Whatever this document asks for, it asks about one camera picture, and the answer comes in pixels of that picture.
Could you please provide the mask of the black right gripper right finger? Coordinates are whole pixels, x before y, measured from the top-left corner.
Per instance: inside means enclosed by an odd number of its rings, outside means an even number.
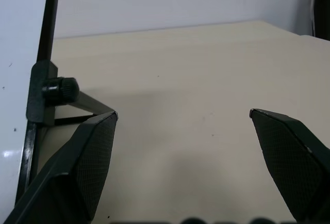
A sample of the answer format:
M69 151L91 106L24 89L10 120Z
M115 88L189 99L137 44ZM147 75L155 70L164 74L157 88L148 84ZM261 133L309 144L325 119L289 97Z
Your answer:
M251 109L267 169L293 218L330 224L330 149L301 121Z

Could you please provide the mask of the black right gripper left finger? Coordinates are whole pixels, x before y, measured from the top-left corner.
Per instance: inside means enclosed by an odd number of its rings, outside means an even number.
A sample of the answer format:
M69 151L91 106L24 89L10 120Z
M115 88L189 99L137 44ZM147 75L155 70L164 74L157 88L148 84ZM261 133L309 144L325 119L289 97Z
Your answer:
M117 120L111 111L81 123L3 224L90 224L108 175Z

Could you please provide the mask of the black whiteboard stand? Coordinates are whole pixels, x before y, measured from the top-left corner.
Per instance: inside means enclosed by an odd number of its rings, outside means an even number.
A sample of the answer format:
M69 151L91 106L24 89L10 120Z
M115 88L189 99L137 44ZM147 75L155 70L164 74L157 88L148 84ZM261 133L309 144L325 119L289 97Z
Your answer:
M58 106L72 106L89 112L89 115L56 118ZM29 122L51 127L73 125L87 119L113 112L113 109L82 92L72 77L59 77L58 67L42 60L31 69L26 117Z

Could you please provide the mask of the black-framed whiteboard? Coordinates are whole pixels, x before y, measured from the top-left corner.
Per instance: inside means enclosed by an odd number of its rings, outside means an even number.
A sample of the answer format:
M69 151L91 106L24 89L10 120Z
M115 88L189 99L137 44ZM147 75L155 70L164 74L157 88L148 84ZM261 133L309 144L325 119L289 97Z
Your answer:
M27 130L30 75L54 37L51 0L0 0L0 216L15 205Z

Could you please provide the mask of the dark upright object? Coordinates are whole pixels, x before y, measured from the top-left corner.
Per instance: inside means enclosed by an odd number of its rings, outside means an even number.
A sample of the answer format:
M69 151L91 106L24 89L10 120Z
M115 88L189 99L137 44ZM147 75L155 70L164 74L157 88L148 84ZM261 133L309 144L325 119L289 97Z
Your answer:
M313 35L330 41L330 0L313 0Z

